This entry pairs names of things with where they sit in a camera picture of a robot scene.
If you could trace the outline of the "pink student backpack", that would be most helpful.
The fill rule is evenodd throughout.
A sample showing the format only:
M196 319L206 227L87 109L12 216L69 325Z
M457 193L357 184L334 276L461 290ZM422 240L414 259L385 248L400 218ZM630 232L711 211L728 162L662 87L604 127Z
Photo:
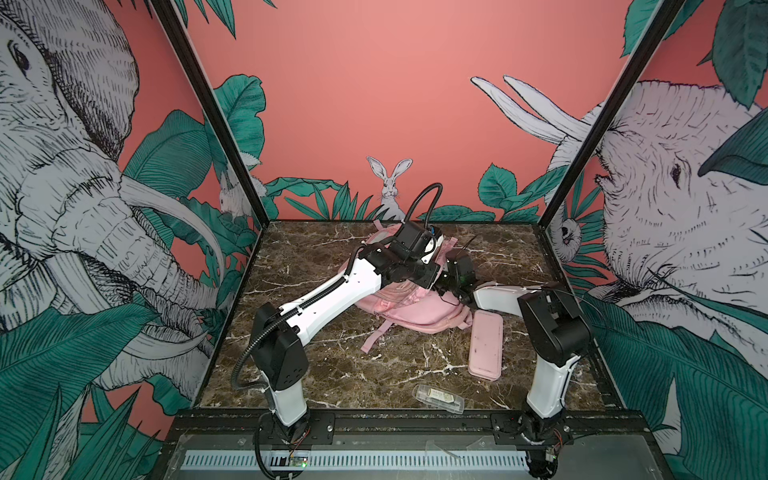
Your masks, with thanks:
M452 293L420 287L412 281L392 283L368 295L356 306L383 319L383 323L365 341L361 350L368 353L376 342L393 326L426 334L472 326L473 317L468 306Z

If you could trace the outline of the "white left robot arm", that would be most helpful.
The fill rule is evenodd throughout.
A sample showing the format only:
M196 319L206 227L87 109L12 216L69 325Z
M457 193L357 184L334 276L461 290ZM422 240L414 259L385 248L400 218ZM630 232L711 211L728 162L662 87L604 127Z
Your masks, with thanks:
M262 305L254 316L250 342L232 370L232 388L262 389L273 417L287 428L306 421L305 346L341 313L386 285L409 280L424 288L432 286L442 243L442 238L432 239L424 250L405 258L393 249L394 241L362 244L341 272L315 290L279 308Z

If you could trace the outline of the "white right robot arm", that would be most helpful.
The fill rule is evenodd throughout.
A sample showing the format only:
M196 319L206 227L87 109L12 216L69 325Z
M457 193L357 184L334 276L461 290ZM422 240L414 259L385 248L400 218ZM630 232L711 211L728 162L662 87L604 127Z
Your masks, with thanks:
M559 416L565 409L573 370L593 339L575 295L558 282L534 286L482 283L464 249L450 250L445 268L435 288L473 310L474 325L487 331L481 336L482 346L503 349L504 314L523 320L536 353L527 409L539 420Z

